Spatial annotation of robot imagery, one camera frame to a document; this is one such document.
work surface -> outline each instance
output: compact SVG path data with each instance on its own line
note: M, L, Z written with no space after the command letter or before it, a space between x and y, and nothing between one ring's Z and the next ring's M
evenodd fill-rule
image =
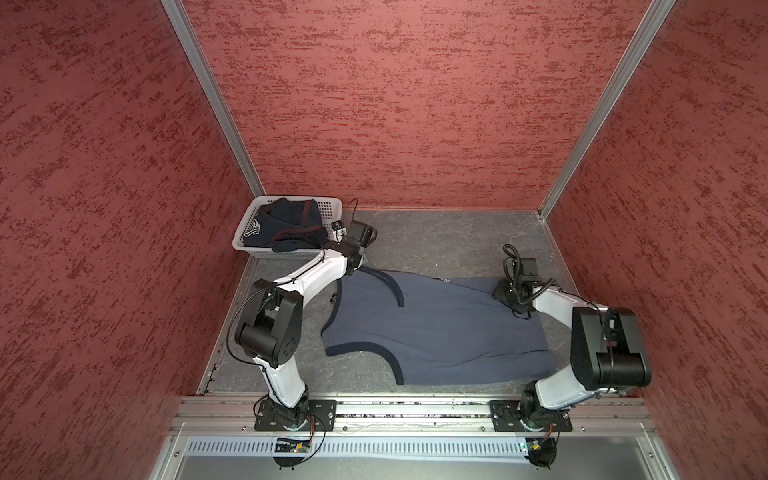
M535 214L528 212L426 212L358 210L356 220L379 231L366 249L368 265L378 270L419 273L435 278L496 277L504 271L504 243L518 248L523 257L535 257L545 279L562 276ZM302 266L305 260L259 259L257 278L274 280ZM473 386L398 386L389 364L375 353L359 352L328 357L320 330L329 319L329 285L304 308L301 343L296 362L302 379L313 394L333 393L448 393L517 395L530 379ZM549 348L558 368L568 364L571 332L556 320L542 315ZM242 349L230 338L235 354ZM255 366L225 355L209 392L264 393L266 384Z

dark clothing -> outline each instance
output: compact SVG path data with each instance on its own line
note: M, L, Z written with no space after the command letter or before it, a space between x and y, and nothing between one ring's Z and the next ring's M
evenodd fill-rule
M448 282L366 268L339 282L326 355L381 355L398 385L472 385L551 375L537 313L516 317L491 296L496 279Z
M299 248L319 249L328 243L320 208L314 200L290 201L285 198L259 207L256 225L243 232L246 247L271 247L273 252L292 252Z

